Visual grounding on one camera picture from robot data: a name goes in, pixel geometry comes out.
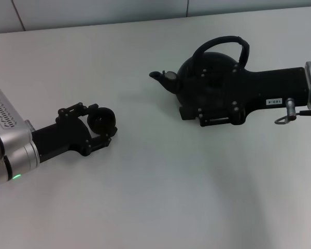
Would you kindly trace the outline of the black round teapot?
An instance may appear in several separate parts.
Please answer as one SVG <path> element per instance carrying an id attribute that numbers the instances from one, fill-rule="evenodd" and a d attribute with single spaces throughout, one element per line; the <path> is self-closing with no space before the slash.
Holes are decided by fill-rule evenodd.
<path id="1" fill-rule="evenodd" d="M 239 60 L 230 56 L 209 52 L 208 49 L 226 43 L 237 43 L 241 46 Z M 238 64 L 238 69 L 244 68 L 249 57 L 249 44 L 238 36 L 223 36 L 214 38 L 202 44 L 179 69 L 178 72 L 153 71 L 149 74 L 168 92 L 174 94 L 181 106 L 204 107 L 215 105 L 225 106 L 225 79 L 189 79 L 192 69 L 200 64 Z"/>

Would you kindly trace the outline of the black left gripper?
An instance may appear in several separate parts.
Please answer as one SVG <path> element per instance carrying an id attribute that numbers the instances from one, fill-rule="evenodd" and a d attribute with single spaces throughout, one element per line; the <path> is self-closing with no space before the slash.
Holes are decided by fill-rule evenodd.
<path id="1" fill-rule="evenodd" d="M 78 117 L 95 112 L 98 104 L 84 106 L 79 102 L 58 110 L 56 123 L 32 132 L 33 142 L 43 163 L 67 151 L 76 151 L 82 156 L 108 147 L 118 128 L 110 128 L 96 137 L 91 137 L 87 126 Z"/>

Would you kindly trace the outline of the black small teacup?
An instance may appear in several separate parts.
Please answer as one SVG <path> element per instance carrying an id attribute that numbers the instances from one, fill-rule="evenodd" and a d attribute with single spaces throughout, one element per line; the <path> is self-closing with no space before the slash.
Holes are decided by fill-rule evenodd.
<path id="1" fill-rule="evenodd" d="M 91 131 L 98 135 L 112 137 L 117 132 L 116 117 L 109 108 L 100 107 L 90 112 L 87 123 Z"/>

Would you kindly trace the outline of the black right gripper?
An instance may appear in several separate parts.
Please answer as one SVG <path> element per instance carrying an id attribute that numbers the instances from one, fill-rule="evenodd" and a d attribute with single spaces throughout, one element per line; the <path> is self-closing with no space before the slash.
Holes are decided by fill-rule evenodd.
<path id="1" fill-rule="evenodd" d="M 189 79 L 230 79 L 230 123 L 241 125 L 256 110 L 286 107 L 292 98 L 296 106 L 306 106 L 309 88 L 302 67 L 265 72 L 238 69 L 238 64 L 200 64 Z"/>

